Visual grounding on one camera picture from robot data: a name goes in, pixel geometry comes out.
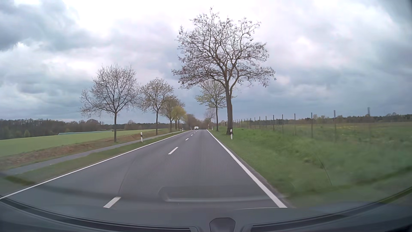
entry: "cloud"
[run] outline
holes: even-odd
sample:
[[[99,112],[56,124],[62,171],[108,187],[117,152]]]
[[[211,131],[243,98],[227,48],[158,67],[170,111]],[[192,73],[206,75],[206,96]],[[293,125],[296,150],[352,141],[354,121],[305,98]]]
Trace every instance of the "cloud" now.
[[[130,2],[116,5],[78,0],[36,4],[0,1],[0,106],[2,118],[81,119],[82,88],[101,65],[131,64],[138,82],[165,78],[186,110],[202,118],[206,110],[194,96],[197,87],[178,89],[171,68],[177,60],[178,27],[214,11],[262,22],[255,40],[267,42],[265,65],[276,81],[263,88],[238,86],[234,118],[308,117],[410,113],[412,96],[411,11],[408,1],[256,1]],[[220,110],[219,119],[226,118]],[[153,122],[140,111],[122,112],[129,119]],[[100,120],[111,122],[109,115]]]

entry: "white lane marking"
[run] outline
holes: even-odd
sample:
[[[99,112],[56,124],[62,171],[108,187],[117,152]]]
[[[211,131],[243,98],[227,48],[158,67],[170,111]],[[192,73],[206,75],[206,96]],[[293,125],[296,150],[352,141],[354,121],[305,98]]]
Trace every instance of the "white lane marking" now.
[[[135,151],[135,150],[138,150],[138,149],[140,149],[140,148],[144,148],[145,146],[149,146],[149,145],[155,144],[155,143],[157,143],[157,142],[160,142],[160,141],[163,141],[163,140],[166,140],[166,139],[170,139],[170,138],[175,137],[175,136],[177,136],[177,135],[173,135],[173,136],[167,137],[167,138],[165,138],[165,139],[162,139],[162,140],[159,140],[159,141],[153,142],[153,143],[151,143],[151,144],[144,145],[143,147],[139,147],[139,148],[133,149],[133,150],[131,150],[131,151],[128,151],[128,152],[125,152],[125,153],[123,153],[123,154],[120,154],[120,155],[114,156],[114,157],[112,157],[112,158],[108,158],[108,159],[102,160],[102,161],[100,161],[100,162],[98,162],[98,163],[95,163],[95,164],[89,165],[89,166],[87,166],[87,167],[84,167],[84,168],[81,168],[81,169],[77,169],[77,170],[75,170],[75,171],[73,171],[73,172],[66,173],[66,174],[64,174],[64,175],[61,175],[61,176],[55,177],[55,178],[53,178],[53,179],[46,180],[46,181],[44,181],[44,182],[41,182],[41,183],[38,183],[38,184],[32,185],[32,186],[27,187],[27,188],[25,188],[25,189],[21,189],[21,190],[19,190],[19,191],[16,191],[16,192],[10,193],[9,195],[6,195],[6,196],[2,196],[2,197],[0,197],[0,200],[1,200],[1,199],[4,199],[4,198],[7,198],[7,197],[10,197],[10,196],[13,196],[13,195],[15,195],[15,194],[17,194],[17,193],[20,193],[20,192],[26,191],[26,190],[28,190],[28,189],[34,188],[34,187],[36,187],[36,186],[39,186],[39,185],[45,184],[45,183],[50,182],[50,181],[52,181],[52,180],[59,179],[59,178],[61,178],[61,177],[63,177],[63,176],[70,175],[70,174],[72,174],[72,173],[78,172],[78,171],[83,170],[83,169],[86,169],[86,168],[90,168],[90,167],[95,166],[95,165],[97,165],[97,164],[99,164],[99,163],[106,162],[106,161],[108,161],[108,160],[111,160],[111,159],[114,159],[114,158],[116,158],[116,157],[122,156],[122,155],[124,155],[124,154],[129,153],[129,152],[133,152],[133,151]]]
[[[110,208],[112,207],[118,200],[122,198],[121,196],[115,196],[113,199],[111,199],[103,208]]]
[[[175,149],[173,149],[171,152],[169,152],[168,155],[171,155],[178,147],[175,147]]]
[[[258,178],[255,177],[255,175],[253,175],[249,169],[247,169],[242,163],[241,161],[239,161],[236,156],[234,156],[229,149],[227,149],[215,136],[212,135],[212,133],[209,134],[229,153],[229,155],[236,161],[237,164],[239,164],[239,166],[252,178],[252,180],[270,197],[270,199],[273,200],[273,202],[279,207],[279,208],[287,208],[287,206],[285,204],[283,204],[283,202],[281,200],[279,200],[279,198],[277,198],[275,196],[275,194],[273,194],[273,192],[271,192],[264,184],[262,184],[262,182],[260,182],[260,180]]]

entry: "road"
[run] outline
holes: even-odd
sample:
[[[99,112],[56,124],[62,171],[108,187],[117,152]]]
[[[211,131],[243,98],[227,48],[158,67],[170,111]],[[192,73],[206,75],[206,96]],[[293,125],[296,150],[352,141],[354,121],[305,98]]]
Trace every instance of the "road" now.
[[[95,209],[282,207],[270,194],[208,131],[191,130],[8,198],[56,213],[103,220]],[[93,213],[76,210],[87,207]]]

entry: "green field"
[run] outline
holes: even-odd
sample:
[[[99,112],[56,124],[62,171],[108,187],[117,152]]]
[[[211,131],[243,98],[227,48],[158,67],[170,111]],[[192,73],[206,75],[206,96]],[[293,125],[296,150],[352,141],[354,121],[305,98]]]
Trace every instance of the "green field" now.
[[[338,123],[334,124],[289,124],[289,125],[262,125],[261,130],[275,130],[285,135],[308,137],[316,140],[360,142],[371,144],[412,143],[412,122],[399,123]],[[242,128],[259,129],[259,125],[239,124]]]
[[[140,132],[151,130],[124,130],[118,131],[117,136],[122,135],[134,135]],[[87,142],[92,140],[99,140],[110,138],[114,136],[114,132],[101,132],[101,133],[84,133],[84,134],[71,134],[71,135],[51,135],[51,136],[39,136],[29,138],[18,138],[10,140],[0,140],[0,157],[13,154],[19,154],[23,152],[31,152],[35,150],[57,147],[61,145],[69,145],[81,142]]]
[[[233,140],[225,135],[224,127],[220,129],[212,133],[299,206],[365,197],[370,200],[412,184],[404,179],[396,187],[372,187],[389,179],[399,181],[412,171],[412,130],[396,123],[375,127],[372,143],[358,139],[369,135],[363,128],[340,129],[343,136],[337,142],[333,137],[322,138],[322,133],[314,139],[310,135],[294,136],[285,126],[283,133],[234,128]],[[348,189],[356,191],[348,194]],[[343,190],[346,194],[337,194]]]

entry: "wire mesh fence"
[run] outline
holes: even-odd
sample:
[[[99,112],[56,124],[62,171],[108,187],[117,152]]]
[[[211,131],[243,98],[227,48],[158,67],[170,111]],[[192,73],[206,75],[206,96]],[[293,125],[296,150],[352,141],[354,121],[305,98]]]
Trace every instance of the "wire mesh fence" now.
[[[412,115],[386,116],[336,116],[330,118],[310,113],[307,118],[296,119],[296,114],[287,118],[259,116],[233,121],[234,128],[272,130],[284,135],[310,137],[316,140],[368,142],[368,143],[408,143],[412,142]]]

